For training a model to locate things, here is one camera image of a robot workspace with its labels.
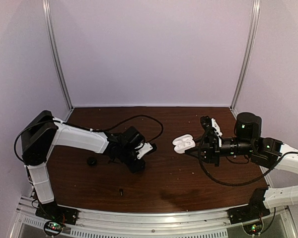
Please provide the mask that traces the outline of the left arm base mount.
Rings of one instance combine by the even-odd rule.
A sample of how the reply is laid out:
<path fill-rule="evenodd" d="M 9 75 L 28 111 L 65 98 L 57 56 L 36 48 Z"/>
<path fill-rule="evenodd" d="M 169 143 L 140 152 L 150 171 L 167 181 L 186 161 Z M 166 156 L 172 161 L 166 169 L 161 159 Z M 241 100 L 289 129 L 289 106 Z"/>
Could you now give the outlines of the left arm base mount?
<path fill-rule="evenodd" d="M 36 208 L 35 215 L 63 225 L 75 225 L 78 217 L 78 210 L 60 206 L 55 199 L 52 202 L 44 204 L 38 200 L 38 207 Z"/>

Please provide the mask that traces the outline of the white earbud charging case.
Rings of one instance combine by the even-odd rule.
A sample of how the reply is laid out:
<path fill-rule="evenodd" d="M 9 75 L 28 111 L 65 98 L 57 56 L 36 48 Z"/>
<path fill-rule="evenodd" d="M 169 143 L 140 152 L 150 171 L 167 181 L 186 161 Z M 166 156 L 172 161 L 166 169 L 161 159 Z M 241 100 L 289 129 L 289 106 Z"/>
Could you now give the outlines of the white earbud charging case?
<path fill-rule="evenodd" d="M 186 150 L 196 146 L 196 143 L 193 140 L 193 136 L 190 134 L 185 134 L 175 138 L 172 141 L 172 144 L 174 146 L 174 151 L 178 154 L 184 154 Z"/>

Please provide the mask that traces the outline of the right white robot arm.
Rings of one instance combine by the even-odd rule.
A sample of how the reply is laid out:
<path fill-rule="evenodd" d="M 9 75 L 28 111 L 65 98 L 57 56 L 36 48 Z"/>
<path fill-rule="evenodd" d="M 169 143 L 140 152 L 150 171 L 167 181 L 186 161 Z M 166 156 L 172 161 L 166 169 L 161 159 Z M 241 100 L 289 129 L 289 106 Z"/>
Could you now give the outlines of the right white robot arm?
<path fill-rule="evenodd" d="M 189 134 L 180 137 L 174 151 L 197 158 L 205 175 L 215 183 L 231 187 L 246 186 L 259 181 L 274 169 L 298 174 L 298 149 L 277 139 L 261 137 L 262 119 L 259 116 L 249 112 L 239 113 L 234 136 L 228 138 L 222 137 L 214 118 L 203 116 L 200 123 L 204 134 L 197 139 Z M 267 171 L 246 182 L 229 183 L 214 178 L 204 166 L 205 163 L 218 166 L 221 157 L 229 156 L 244 156 L 248 161 L 267 168 Z"/>

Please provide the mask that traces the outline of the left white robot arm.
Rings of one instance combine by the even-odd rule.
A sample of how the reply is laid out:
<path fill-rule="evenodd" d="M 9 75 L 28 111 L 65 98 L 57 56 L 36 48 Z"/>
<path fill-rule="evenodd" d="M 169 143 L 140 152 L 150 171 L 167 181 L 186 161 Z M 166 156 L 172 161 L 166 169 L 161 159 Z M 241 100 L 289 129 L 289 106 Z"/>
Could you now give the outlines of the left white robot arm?
<path fill-rule="evenodd" d="M 42 212 L 50 220 L 61 216 L 61 208 L 55 203 L 49 179 L 47 161 L 55 146 L 67 146 L 88 150 L 96 154 L 118 159 L 130 172 L 145 169 L 144 155 L 154 146 L 133 126 L 123 133 L 84 128 L 64 122 L 50 111 L 42 111 L 20 134 L 22 157 L 28 169 Z"/>

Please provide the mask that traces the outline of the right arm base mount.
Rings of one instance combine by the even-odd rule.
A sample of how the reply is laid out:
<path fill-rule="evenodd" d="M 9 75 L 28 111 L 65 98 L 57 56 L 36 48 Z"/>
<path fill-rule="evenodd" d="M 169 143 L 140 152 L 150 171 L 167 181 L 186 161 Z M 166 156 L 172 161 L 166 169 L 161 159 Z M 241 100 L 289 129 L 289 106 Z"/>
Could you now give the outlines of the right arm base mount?
<path fill-rule="evenodd" d="M 230 223 L 244 223 L 270 215 L 270 209 L 264 205 L 264 194 L 267 190 L 267 188 L 257 188 L 252 193 L 247 205 L 228 209 Z"/>

